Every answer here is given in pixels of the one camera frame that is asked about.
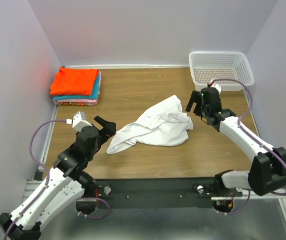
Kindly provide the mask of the white t shirt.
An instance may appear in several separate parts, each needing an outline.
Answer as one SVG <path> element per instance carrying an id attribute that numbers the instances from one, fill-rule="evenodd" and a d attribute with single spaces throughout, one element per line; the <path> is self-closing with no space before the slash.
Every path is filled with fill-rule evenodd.
<path id="1" fill-rule="evenodd" d="M 137 143 L 174 147 L 189 139 L 194 128 L 192 119 L 182 110 L 180 99 L 172 95 L 151 106 L 132 123 L 118 130 L 106 153 L 113 155 Z"/>

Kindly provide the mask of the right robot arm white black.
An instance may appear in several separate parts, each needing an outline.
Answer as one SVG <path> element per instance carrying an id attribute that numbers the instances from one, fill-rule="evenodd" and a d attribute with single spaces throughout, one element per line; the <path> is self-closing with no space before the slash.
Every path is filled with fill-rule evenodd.
<path id="1" fill-rule="evenodd" d="M 286 149 L 266 143 L 248 129 L 233 111 L 222 108 L 216 88 L 192 91 L 186 111 L 193 112 L 231 139 L 251 161 L 249 171 L 227 170 L 215 175 L 215 194 L 224 196 L 231 189 L 240 188 L 264 196 L 286 187 Z"/>

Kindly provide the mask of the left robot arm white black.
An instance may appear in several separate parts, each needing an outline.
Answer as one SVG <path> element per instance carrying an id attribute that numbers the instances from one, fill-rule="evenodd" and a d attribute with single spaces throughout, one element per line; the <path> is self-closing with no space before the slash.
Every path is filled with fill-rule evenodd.
<path id="1" fill-rule="evenodd" d="M 101 129 L 89 123 L 83 112 L 63 120 L 76 131 L 75 142 L 58 155 L 53 167 L 37 163 L 45 171 L 46 178 L 19 207 L 0 215 L 5 240 L 39 239 L 46 224 L 77 199 L 93 201 L 96 205 L 103 203 L 106 211 L 102 217 L 110 214 L 110 205 L 99 197 L 95 180 L 84 169 L 101 146 L 116 134 L 116 123 L 99 116 L 94 120 Z"/>

